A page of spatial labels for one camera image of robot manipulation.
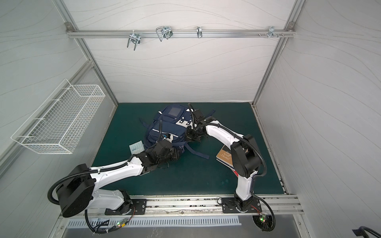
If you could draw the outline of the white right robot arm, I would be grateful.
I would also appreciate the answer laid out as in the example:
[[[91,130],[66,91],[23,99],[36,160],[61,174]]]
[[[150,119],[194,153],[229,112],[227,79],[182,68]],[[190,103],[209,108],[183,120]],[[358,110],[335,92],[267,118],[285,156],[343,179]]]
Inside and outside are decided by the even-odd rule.
[[[201,142],[204,136],[211,136],[227,146],[231,151],[232,165],[238,173],[235,190],[235,206],[239,212],[247,212],[254,200],[256,178],[267,174],[267,164],[255,147],[255,139],[250,134],[243,136],[223,126],[214,117],[205,117],[199,109],[188,104],[191,125],[186,129],[186,140]]]

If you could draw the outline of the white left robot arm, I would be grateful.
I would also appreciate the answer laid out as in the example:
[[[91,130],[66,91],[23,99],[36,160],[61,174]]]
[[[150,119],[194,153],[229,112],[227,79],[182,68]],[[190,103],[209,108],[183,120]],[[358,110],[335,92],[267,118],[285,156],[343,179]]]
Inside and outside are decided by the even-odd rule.
[[[47,198],[60,206],[65,218],[89,209],[105,209],[108,215],[125,215],[133,209],[130,196],[124,190],[105,190],[104,187],[147,174],[178,160],[182,153],[182,149],[174,147],[170,141],[162,140],[122,162],[91,168],[80,164],[49,188]]]

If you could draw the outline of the navy blue student backpack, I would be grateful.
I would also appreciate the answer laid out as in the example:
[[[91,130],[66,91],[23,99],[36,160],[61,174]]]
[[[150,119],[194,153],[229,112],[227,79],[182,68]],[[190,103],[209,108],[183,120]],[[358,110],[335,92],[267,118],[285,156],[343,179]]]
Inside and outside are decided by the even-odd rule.
[[[194,115],[196,115],[196,112],[191,104],[188,106],[171,104],[163,110],[158,111],[151,124],[140,120],[142,125],[147,129],[143,139],[145,149],[153,146],[161,137],[162,139],[169,139],[172,146],[182,154],[185,150],[188,150],[198,157],[209,159],[208,155],[193,150],[186,140],[187,128],[197,126],[197,123],[193,119]]]

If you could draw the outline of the orange brown scroll book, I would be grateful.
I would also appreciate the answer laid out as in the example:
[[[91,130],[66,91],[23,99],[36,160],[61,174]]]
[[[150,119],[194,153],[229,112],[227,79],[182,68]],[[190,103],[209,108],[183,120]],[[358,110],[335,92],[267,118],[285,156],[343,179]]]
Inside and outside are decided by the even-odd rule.
[[[230,149],[224,145],[216,155],[218,162],[222,163],[232,171],[235,171],[233,167],[232,155]]]

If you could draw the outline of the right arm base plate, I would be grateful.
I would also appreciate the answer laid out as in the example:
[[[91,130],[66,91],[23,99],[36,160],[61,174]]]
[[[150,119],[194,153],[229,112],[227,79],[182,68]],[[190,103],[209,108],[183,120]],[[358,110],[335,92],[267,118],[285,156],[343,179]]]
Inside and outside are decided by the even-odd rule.
[[[225,214],[262,213],[260,201],[254,197],[245,201],[237,197],[220,197],[217,199],[217,203],[222,207],[222,212]]]

